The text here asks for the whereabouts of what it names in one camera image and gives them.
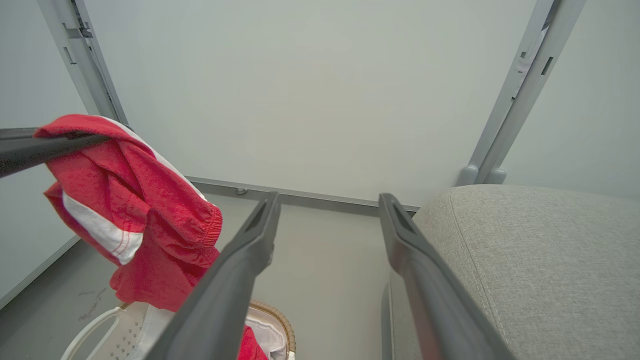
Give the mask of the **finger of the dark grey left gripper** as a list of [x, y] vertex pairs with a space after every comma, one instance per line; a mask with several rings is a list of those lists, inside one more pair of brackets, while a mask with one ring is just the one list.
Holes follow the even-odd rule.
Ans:
[[62, 134], [0, 141], [0, 177], [20, 173], [109, 140], [110, 137], [98, 134]]
[[0, 141], [32, 139], [36, 130], [38, 130], [37, 127], [0, 129]]

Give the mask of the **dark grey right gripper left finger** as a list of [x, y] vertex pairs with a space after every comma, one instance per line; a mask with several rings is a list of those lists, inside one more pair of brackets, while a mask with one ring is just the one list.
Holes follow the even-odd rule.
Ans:
[[270, 266], [281, 214], [277, 192], [260, 199], [174, 315], [148, 360], [235, 360], [256, 277]]

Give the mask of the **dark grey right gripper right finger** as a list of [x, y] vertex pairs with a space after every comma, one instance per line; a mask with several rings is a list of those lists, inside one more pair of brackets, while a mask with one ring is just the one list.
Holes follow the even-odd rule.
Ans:
[[405, 284], [422, 358], [514, 359], [400, 201], [391, 193], [381, 193], [378, 209], [388, 262]]

